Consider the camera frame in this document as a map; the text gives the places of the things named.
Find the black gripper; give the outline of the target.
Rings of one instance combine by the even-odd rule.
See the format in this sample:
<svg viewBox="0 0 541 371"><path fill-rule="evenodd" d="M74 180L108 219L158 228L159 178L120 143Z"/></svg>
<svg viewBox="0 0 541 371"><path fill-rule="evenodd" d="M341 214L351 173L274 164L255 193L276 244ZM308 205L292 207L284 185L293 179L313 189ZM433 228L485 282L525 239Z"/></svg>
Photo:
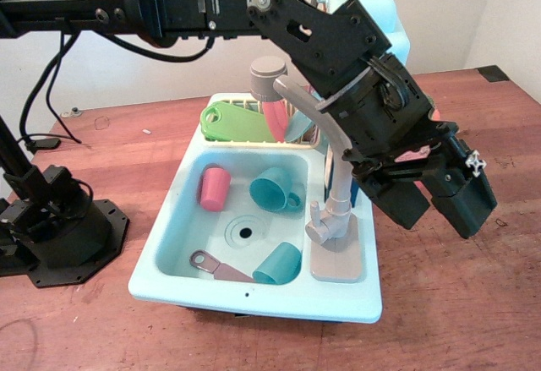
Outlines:
<svg viewBox="0 0 541 371"><path fill-rule="evenodd" d="M344 157L360 189L397 225L411 229L433 206L464 239L497 201L477 150L467 156L454 122L437 122L429 98L391 55L339 57L325 66L322 106L352 141Z"/></svg>

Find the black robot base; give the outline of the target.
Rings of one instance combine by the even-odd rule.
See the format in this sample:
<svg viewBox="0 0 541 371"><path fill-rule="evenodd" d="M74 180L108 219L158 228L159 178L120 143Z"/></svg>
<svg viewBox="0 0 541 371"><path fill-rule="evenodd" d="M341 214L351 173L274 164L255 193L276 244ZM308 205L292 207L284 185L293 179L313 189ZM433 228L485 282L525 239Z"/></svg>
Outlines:
<svg viewBox="0 0 541 371"><path fill-rule="evenodd" d="M1 201L1 275L38 288L86 282L122 251L128 217L64 166L41 171L1 126L1 168L16 199Z"/></svg>

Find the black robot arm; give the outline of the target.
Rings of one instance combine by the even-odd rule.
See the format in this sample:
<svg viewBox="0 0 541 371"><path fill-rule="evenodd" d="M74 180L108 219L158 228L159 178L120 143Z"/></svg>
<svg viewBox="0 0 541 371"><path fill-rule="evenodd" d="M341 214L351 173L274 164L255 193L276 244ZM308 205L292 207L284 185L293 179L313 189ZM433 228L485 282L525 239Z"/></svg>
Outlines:
<svg viewBox="0 0 541 371"><path fill-rule="evenodd" d="M260 35L286 52L350 140L343 157L362 191L411 228L434 206L462 237L497 205L475 150L432 106L359 0L326 14L304 0L1 0L1 35L31 31L177 39Z"/></svg>

